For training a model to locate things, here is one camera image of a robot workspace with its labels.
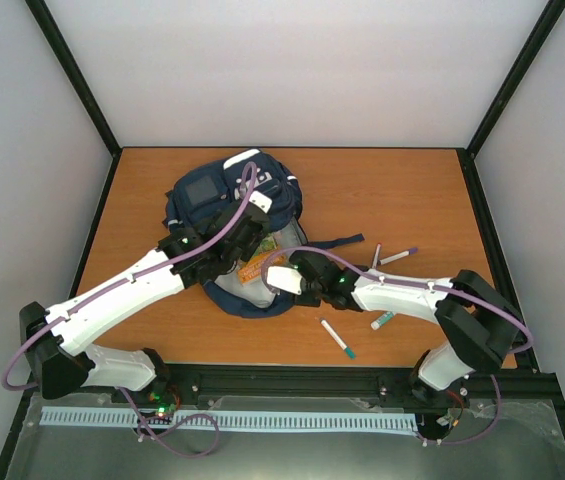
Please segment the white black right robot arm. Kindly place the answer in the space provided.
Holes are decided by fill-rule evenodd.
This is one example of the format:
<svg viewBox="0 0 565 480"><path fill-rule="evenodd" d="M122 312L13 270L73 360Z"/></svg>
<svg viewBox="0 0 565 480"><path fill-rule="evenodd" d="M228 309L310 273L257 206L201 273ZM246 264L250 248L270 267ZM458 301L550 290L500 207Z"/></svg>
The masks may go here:
<svg viewBox="0 0 565 480"><path fill-rule="evenodd" d="M269 269L268 281L301 305L391 312L438 326L443 343L418 359L408 381L411 395L422 403L467 375L497 373L508 355L533 342L520 312L472 270L445 278L391 275L300 247L288 266Z"/></svg>

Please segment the green capped white marker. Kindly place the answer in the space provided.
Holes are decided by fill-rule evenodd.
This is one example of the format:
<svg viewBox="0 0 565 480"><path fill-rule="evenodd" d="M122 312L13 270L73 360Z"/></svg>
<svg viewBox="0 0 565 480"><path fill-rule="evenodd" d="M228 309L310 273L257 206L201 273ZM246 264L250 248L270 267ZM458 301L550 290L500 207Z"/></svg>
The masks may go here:
<svg viewBox="0 0 565 480"><path fill-rule="evenodd" d="M339 348L350 358L355 359L356 355L353 350L348 346L348 344L341 338L341 336L335 331L332 325L324 318L320 319L320 324L326 330L326 332L331 336L331 338L336 342Z"/></svg>

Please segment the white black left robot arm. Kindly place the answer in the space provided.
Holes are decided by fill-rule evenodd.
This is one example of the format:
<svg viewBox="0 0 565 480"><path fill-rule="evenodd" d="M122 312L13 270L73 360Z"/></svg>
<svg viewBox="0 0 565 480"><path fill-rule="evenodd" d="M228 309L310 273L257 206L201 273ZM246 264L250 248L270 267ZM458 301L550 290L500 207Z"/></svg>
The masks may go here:
<svg viewBox="0 0 565 480"><path fill-rule="evenodd" d="M148 402L163 400L170 378L148 348L124 351L96 339L149 305L216 280L247 260L268 235L270 201L234 203L193 227L178 227L140 260L73 299L19 312L22 353L46 399L81 387L122 387Z"/></svg>

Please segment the navy blue student backpack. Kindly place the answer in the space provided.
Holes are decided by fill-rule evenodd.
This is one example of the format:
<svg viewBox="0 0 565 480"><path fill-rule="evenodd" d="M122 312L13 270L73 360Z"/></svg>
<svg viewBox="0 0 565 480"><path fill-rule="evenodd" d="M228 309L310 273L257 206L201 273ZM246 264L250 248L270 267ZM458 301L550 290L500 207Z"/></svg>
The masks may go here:
<svg viewBox="0 0 565 480"><path fill-rule="evenodd" d="M364 240L360 233L335 240L311 242L299 224L303 198L296 176L284 164L259 149L249 149L232 157L202 165L181 177L166 193L166 218L169 231L178 227L199 226L203 220L224 208L241 202L242 172L248 162L257 167L255 190L273 200L268 212L271 232L278 250L308 245L328 250ZM225 313L246 319L281 315L293 307L290 294L273 294L261 277L242 285L233 271L207 282L207 296Z"/></svg>

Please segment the orange Treehouse paperback book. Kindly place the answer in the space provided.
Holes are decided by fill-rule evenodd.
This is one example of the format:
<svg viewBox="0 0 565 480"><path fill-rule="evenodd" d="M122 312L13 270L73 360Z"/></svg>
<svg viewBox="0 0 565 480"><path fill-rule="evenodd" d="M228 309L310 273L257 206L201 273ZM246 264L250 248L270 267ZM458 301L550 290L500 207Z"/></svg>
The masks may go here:
<svg viewBox="0 0 565 480"><path fill-rule="evenodd" d="M261 268L265 260L275 251L279 245L273 235L265 237L256 248L251 258L247 261L240 260L238 263L237 277L242 285L246 285L261 277Z"/></svg>

